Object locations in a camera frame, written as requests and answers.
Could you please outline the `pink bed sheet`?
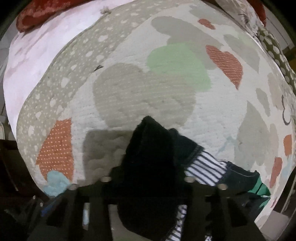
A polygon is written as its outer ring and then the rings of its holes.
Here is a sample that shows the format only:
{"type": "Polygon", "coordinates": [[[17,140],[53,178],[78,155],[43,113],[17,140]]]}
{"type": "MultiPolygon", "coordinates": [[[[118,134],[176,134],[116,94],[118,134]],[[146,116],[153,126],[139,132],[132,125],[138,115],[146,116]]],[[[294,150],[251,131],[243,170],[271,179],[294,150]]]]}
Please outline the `pink bed sheet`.
{"type": "Polygon", "coordinates": [[[75,36],[93,25],[104,8],[126,1],[89,1],[50,17],[38,28],[18,33],[9,48],[4,73],[6,114],[13,134],[22,105],[59,51],[75,36]]]}

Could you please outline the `navy striped child pants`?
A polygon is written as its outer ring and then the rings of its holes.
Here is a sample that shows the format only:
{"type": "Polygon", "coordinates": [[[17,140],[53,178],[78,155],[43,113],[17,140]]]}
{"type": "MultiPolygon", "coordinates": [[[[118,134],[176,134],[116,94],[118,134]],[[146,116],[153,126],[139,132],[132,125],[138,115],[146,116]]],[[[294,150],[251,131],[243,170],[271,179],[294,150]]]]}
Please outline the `navy striped child pants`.
{"type": "Polygon", "coordinates": [[[254,222],[269,199],[258,172],[219,161],[174,128],[146,116],[136,127],[120,165],[124,205],[117,206],[123,225],[149,240],[182,240],[187,213],[185,177],[202,185],[227,185],[254,222]]]}

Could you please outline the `heart patterned quilt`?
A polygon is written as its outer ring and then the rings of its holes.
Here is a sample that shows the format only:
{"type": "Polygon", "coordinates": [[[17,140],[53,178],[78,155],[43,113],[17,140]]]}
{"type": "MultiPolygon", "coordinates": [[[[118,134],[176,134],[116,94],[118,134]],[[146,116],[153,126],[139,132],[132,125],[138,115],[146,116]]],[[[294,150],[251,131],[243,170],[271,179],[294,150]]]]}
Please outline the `heart patterned quilt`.
{"type": "Polygon", "coordinates": [[[201,1],[134,1],[77,35],[25,100],[18,149],[40,189],[54,172],[87,185],[120,164],[145,116],[259,172],[264,225],[295,167],[295,95],[253,38],[201,1]]]}

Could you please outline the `olive cloud pattern pillow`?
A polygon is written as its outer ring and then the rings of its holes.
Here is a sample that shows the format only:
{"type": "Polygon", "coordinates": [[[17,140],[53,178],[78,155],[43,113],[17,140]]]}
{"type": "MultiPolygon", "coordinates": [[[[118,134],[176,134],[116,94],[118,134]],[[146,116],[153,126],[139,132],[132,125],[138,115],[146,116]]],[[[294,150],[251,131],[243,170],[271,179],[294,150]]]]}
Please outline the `olive cloud pattern pillow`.
{"type": "Polygon", "coordinates": [[[266,50],[266,52],[275,61],[281,73],[283,74],[286,82],[292,88],[295,94],[295,72],[291,68],[287,58],[285,57],[279,42],[274,35],[264,26],[258,27],[257,37],[266,50]]]}

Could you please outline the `floral white pillow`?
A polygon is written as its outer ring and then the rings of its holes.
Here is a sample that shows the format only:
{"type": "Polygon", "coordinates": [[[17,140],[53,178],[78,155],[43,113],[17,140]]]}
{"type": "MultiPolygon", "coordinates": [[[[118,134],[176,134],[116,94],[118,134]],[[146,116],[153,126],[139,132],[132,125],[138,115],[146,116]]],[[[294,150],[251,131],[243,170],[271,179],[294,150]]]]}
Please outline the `floral white pillow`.
{"type": "Polygon", "coordinates": [[[216,0],[216,3],[248,33],[256,36],[262,23],[254,8],[245,0],[216,0]]]}

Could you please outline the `long red pillow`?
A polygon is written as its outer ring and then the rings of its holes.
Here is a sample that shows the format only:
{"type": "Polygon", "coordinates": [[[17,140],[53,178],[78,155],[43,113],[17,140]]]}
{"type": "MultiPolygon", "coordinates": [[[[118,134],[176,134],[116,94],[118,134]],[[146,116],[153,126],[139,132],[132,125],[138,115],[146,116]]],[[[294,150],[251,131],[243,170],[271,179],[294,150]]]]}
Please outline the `long red pillow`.
{"type": "Polygon", "coordinates": [[[86,0],[35,0],[31,1],[16,18],[16,29],[22,33],[43,24],[59,11],[87,3],[86,0]]]}

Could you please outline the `red pillow at back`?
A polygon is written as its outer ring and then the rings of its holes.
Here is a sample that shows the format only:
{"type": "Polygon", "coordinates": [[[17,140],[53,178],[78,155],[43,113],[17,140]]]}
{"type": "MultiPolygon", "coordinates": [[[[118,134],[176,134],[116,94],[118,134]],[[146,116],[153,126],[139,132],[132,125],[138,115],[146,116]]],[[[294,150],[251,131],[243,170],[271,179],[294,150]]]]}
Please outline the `red pillow at back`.
{"type": "Polygon", "coordinates": [[[266,13],[265,13],[263,3],[260,0],[247,0],[247,1],[255,10],[255,12],[257,13],[263,25],[266,26],[266,13]]]}

